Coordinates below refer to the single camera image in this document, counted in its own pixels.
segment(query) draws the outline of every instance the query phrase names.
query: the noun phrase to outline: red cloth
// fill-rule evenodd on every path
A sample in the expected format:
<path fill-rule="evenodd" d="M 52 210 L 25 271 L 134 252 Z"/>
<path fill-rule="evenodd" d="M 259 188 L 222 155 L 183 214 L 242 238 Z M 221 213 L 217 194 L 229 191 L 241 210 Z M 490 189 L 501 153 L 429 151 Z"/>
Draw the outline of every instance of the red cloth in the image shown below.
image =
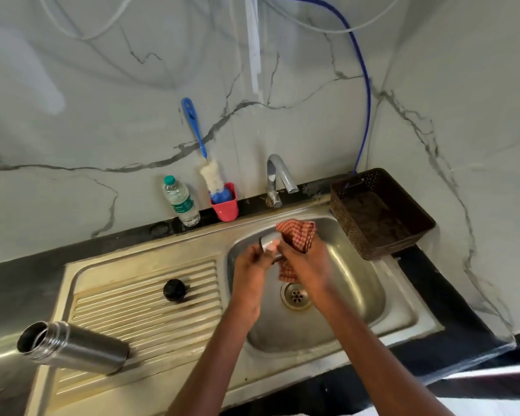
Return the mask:
<path fill-rule="evenodd" d="M 314 222 L 290 219 L 276 224 L 276 230 L 281 232 L 281 237 L 298 252 L 306 252 L 312 245 L 312 238 L 316 233 Z M 279 280 L 294 283 L 297 281 L 293 267 L 286 259 L 279 261 Z"/>

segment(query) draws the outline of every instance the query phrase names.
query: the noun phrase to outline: green label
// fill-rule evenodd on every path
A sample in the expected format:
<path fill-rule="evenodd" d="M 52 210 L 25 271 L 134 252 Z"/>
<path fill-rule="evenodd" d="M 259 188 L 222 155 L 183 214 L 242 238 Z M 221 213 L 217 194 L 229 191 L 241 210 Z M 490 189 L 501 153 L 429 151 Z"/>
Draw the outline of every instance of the green label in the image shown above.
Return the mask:
<path fill-rule="evenodd" d="M 192 206 L 194 206 L 194 202 L 191 196 L 188 196 L 187 200 L 181 204 L 173 204 L 173 209 L 175 210 L 175 213 L 185 213 L 188 212 Z"/>

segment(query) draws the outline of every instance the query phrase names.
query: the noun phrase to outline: red plastic container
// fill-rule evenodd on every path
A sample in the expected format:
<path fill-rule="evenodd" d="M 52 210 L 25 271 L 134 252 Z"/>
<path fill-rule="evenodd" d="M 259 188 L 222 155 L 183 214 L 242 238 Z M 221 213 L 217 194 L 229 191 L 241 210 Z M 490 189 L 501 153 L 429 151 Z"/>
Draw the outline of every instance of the red plastic container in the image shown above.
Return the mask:
<path fill-rule="evenodd" d="M 226 182 L 224 186 L 233 195 L 233 200 L 226 201 L 224 203 L 213 204 L 212 199 L 210 199 L 210 205 L 222 222 L 231 222 L 239 215 L 239 208 L 237 207 L 237 195 L 235 194 L 235 184 L 233 184 L 233 182 Z"/>

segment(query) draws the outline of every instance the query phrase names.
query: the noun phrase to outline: black countertop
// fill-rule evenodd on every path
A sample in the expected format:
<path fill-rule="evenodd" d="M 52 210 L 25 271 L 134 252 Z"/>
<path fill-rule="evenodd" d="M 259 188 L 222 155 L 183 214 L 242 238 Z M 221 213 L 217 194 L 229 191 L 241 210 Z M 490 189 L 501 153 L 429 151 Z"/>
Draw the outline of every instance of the black countertop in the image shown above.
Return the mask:
<path fill-rule="evenodd" d="M 281 190 L 281 200 L 284 205 L 291 205 L 327 194 L 329 183 L 337 178 L 303 184 L 295 194 Z M 240 216 L 266 209 L 264 196 L 239 200 Z M 214 211 L 207 209 L 201 211 L 201 222 L 193 229 L 213 223 L 219 221 Z M 24 414 L 36 366 L 17 354 L 15 342 L 26 326 L 50 318 L 64 266 L 184 231 L 187 229 L 180 221 L 172 219 L 0 263 L 0 415 Z M 391 348 L 416 377 L 428 384 L 511 348 L 487 329 L 418 247 L 401 251 L 395 258 L 445 328 Z M 368 404 L 367 392 L 353 368 L 347 365 L 224 413 L 331 416 L 351 414 Z"/>

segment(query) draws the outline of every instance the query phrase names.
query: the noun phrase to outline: marble wall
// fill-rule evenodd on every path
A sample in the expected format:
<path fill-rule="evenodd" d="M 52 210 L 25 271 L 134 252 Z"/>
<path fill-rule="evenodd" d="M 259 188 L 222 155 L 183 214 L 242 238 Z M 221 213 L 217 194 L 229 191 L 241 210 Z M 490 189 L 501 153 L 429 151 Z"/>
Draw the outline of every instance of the marble wall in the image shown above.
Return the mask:
<path fill-rule="evenodd" d="M 121 0 L 57 0 L 88 33 Z M 330 0 L 351 23 L 391 0 Z M 409 0 L 358 33 L 382 83 Z M 321 27 L 330 13 L 284 6 Z M 173 215 L 164 175 L 208 194 L 180 111 L 190 97 L 211 157 L 240 197 L 265 192 L 279 153 L 298 183 L 352 169 L 365 119 L 347 35 L 299 28 L 259 5 L 262 73 L 252 92 L 243 0 L 134 0 L 89 42 L 51 25 L 38 0 L 0 0 L 0 261 Z"/>
<path fill-rule="evenodd" d="M 520 0 L 412 0 L 367 155 L 437 220 L 420 246 L 520 332 Z"/>

